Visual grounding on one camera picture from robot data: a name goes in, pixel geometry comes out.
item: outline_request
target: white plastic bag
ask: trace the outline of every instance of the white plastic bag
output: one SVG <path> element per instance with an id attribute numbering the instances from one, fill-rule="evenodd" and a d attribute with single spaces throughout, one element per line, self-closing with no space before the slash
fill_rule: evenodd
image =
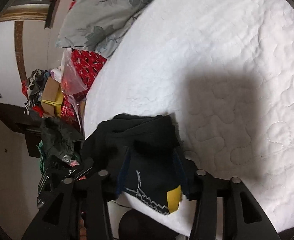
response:
<path id="1" fill-rule="evenodd" d="M 53 79 L 55 79 L 57 82 L 61 82 L 62 81 L 62 76 L 63 76 L 63 73 L 60 69 L 58 68 L 53 68 L 51 71 L 50 71 L 50 75 Z"/>
<path id="2" fill-rule="evenodd" d="M 71 61 L 71 49 L 65 49 L 62 58 L 63 77 L 61 80 L 62 92 L 74 95 L 87 89 Z"/>

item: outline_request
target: pillow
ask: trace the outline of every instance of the pillow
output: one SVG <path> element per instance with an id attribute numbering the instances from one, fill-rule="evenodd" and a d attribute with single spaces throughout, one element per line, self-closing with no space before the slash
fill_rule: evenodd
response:
<path id="1" fill-rule="evenodd" d="M 95 51 L 108 58 L 152 0 L 77 0 L 68 12 L 57 47 Z"/>

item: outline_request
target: metal bolt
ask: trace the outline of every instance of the metal bolt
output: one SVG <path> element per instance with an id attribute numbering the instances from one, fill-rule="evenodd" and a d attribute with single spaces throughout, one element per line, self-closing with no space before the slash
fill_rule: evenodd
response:
<path id="1" fill-rule="evenodd" d="M 205 176 L 206 174 L 207 174 L 207 172 L 206 171 L 204 171 L 204 170 L 197 170 L 197 175 L 199 175 L 199 176 Z"/>
<path id="2" fill-rule="evenodd" d="M 38 201 L 37 208 L 41 209 L 44 205 L 45 205 L 44 201 L 42 201 L 42 202 Z"/>
<path id="3" fill-rule="evenodd" d="M 108 175 L 108 171 L 106 171 L 106 170 L 101 170 L 100 172 L 98 172 L 98 175 L 99 176 L 107 176 Z"/>
<path id="4" fill-rule="evenodd" d="M 233 183 L 239 184 L 239 183 L 241 182 L 241 179 L 239 179 L 238 177 L 232 177 L 232 178 L 231 178 L 231 181 L 232 181 Z"/>
<path id="5" fill-rule="evenodd" d="M 72 178 L 65 178 L 65 179 L 63 180 L 63 182 L 64 182 L 65 184 L 70 184 L 70 183 L 73 182 L 73 179 L 72 179 Z"/>

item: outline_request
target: quilted mattress cover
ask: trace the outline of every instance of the quilted mattress cover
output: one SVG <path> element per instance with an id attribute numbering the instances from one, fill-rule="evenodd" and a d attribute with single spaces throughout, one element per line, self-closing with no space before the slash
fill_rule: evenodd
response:
<path id="1" fill-rule="evenodd" d="M 119 113 L 170 114 L 199 168 L 240 177 L 277 231 L 294 226 L 294 10 L 285 0 L 154 0 L 88 93 L 86 137 Z M 121 199 L 189 235 L 193 202 L 163 216 Z M 117 237 L 121 211 L 110 209 Z"/>

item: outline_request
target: black cloth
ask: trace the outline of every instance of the black cloth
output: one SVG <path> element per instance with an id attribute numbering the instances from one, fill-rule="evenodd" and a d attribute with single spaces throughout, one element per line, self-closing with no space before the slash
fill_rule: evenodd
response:
<path id="1" fill-rule="evenodd" d="M 132 209 L 121 218 L 118 235 L 119 240 L 175 240 L 179 234 Z"/>
<path id="2" fill-rule="evenodd" d="M 40 132 L 43 141 L 42 150 L 47 158 L 55 155 L 63 159 L 68 155 L 76 157 L 78 162 L 81 161 L 79 152 L 85 138 L 75 128 L 59 118 L 48 117 L 42 121 Z"/>
<path id="3" fill-rule="evenodd" d="M 167 192 L 181 185 L 188 196 L 197 170 L 181 153 L 169 115 L 119 114 L 98 125 L 80 154 L 110 172 L 116 195 L 127 192 L 162 214 L 169 213 Z"/>

